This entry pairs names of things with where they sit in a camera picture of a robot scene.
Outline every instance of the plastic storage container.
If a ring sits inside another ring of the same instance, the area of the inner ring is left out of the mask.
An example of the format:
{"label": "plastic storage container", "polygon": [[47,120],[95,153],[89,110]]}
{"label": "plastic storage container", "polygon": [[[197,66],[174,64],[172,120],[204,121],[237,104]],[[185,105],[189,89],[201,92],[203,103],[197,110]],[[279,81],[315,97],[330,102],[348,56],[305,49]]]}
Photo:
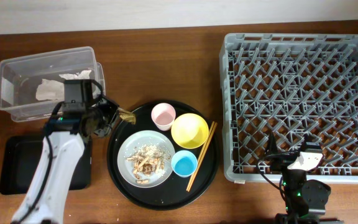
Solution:
{"label": "plastic storage container", "polygon": [[265,182],[255,164],[273,132],[279,151],[304,134],[322,146],[309,179],[358,184],[358,35],[228,34],[219,59],[228,180]]}
{"label": "plastic storage container", "polygon": [[[76,74],[83,70],[91,70],[89,78],[102,84],[105,94],[103,69],[96,63],[91,47],[3,60],[0,62],[0,110],[10,113],[16,122],[47,118],[64,99],[37,100],[35,93],[42,79],[63,83],[65,79],[59,74]],[[94,88],[94,97],[98,92]]]}

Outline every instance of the chopsticks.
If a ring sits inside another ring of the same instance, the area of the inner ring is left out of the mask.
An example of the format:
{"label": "chopsticks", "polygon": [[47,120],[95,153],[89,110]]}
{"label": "chopsticks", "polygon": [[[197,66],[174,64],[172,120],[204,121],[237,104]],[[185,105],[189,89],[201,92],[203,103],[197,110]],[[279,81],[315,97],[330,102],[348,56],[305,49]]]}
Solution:
{"label": "chopsticks", "polygon": [[187,185],[187,191],[190,192],[190,189],[191,189],[191,186],[193,185],[193,182],[194,180],[196,179],[196,175],[197,175],[197,172],[198,170],[200,169],[200,166],[201,166],[201,163],[203,162],[203,159],[204,159],[204,156],[205,156],[205,153],[206,151],[208,150],[208,146],[212,140],[212,137],[214,136],[214,132],[215,132],[215,129],[216,129],[216,126],[218,124],[213,121],[212,122],[212,125],[211,125],[211,128],[209,129],[209,134],[208,134],[208,139],[205,141],[205,143],[203,144],[203,147],[201,148],[201,152],[198,156],[198,160],[197,160],[197,169],[196,171],[191,175],[190,177],[190,180],[189,180],[189,184]]}

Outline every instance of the tissue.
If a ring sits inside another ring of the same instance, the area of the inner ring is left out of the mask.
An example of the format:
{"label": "tissue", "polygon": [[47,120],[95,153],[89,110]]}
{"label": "tissue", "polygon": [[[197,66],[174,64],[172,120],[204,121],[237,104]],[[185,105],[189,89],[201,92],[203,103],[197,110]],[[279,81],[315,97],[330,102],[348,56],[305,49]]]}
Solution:
{"label": "tissue", "polygon": [[[76,74],[61,74],[60,77],[66,80],[90,79],[92,70],[83,70]],[[42,83],[37,87],[35,98],[37,100],[63,100],[65,94],[64,84],[55,80],[42,79]]]}

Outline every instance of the clear plastic container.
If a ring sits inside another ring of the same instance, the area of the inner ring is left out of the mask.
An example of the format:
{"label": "clear plastic container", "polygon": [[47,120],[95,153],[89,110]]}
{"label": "clear plastic container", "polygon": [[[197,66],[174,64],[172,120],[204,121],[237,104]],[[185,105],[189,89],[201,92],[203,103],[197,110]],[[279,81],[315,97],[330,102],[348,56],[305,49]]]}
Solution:
{"label": "clear plastic container", "polygon": [[60,74],[76,74],[91,70],[90,79],[102,84],[103,69],[96,63],[91,47],[58,50],[0,62],[0,110],[7,111],[15,122],[48,118],[56,104],[64,99],[42,100],[35,98],[42,79],[64,82]]}

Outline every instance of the cable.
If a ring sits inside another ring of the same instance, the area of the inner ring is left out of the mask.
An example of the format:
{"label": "cable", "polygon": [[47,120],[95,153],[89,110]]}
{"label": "cable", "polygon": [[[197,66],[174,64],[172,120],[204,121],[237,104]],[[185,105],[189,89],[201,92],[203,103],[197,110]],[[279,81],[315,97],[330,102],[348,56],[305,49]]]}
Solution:
{"label": "cable", "polygon": [[[279,187],[280,189],[282,188],[282,183],[283,183],[283,176],[281,176],[280,182],[278,183],[278,187]],[[284,201],[286,201],[283,192],[280,191],[280,195],[281,195],[281,198],[282,198]]]}
{"label": "cable", "polygon": [[52,115],[56,115],[56,114],[59,112],[60,107],[62,107],[62,104],[63,104],[63,103],[64,103],[64,102],[61,101],[61,102],[59,102],[59,103],[56,104],[55,108],[54,108],[53,111],[52,111]]}
{"label": "cable", "polygon": [[95,105],[96,103],[98,103],[101,99],[102,99],[102,96],[103,96],[103,87],[100,83],[98,83],[96,80],[91,80],[91,82],[96,85],[98,87],[98,89],[100,90],[100,94],[98,97],[96,97],[95,99],[93,99],[92,101],[92,105]]}
{"label": "cable", "polygon": [[258,161],[257,161],[257,163],[256,163],[256,168],[257,168],[259,174],[260,174],[268,183],[270,183],[273,187],[275,187],[277,190],[280,191],[281,198],[287,203],[289,210],[292,211],[291,201],[288,200],[287,193],[286,193],[284,190],[282,190],[282,180],[283,180],[283,177],[281,176],[280,181],[279,181],[279,183],[278,183],[278,187],[277,187],[277,185],[275,185],[271,180],[269,180],[269,179],[265,176],[265,174],[262,173],[262,171],[260,171],[260,169],[259,169],[259,163],[260,163],[261,161],[264,161],[264,160],[266,160],[266,159],[274,158],[274,157],[276,157],[277,155],[282,155],[282,154],[287,154],[287,153],[288,153],[288,154],[294,154],[295,152],[279,152],[279,153],[276,153],[276,154],[271,154],[271,155],[268,155],[268,156],[264,156],[264,157],[258,159]]}
{"label": "cable", "polygon": [[260,171],[260,169],[259,169],[259,164],[260,164],[261,161],[264,161],[264,160],[266,160],[266,159],[271,159],[271,158],[276,157],[277,155],[287,154],[287,153],[291,154],[291,153],[294,153],[294,152],[279,152],[279,153],[276,153],[276,154],[264,156],[264,157],[258,159],[258,161],[257,161],[257,163],[256,163],[256,169],[258,170],[259,174],[260,174],[268,183],[270,183],[273,187],[275,187],[277,190],[279,190],[279,191],[282,192],[283,194],[285,194],[285,192],[284,192],[280,187],[278,187],[277,185],[275,185],[272,181],[270,181],[270,180],[265,176],[265,174],[262,173],[262,171]]}
{"label": "cable", "polygon": [[42,193],[44,192],[45,186],[47,184],[47,181],[48,181],[50,168],[52,167],[53,150],[52,150],[52,143],[50,142],[49,136],[47,134],[45,135],[45,138],[47,139],[47,142],[49,145],[49,156],[48,156],[49,160],[48,160],[47,171],[45,172],[44,180],[42,181],[41,188],[38,191],[38,194],[34,200],[34,203],[28,209],[27,213],[17,222],[18,224],[23,222],[23,220],[25,220],[31,214],[31,212],[35,209],[35,206],[37,205],[38,201],[40,200]]}

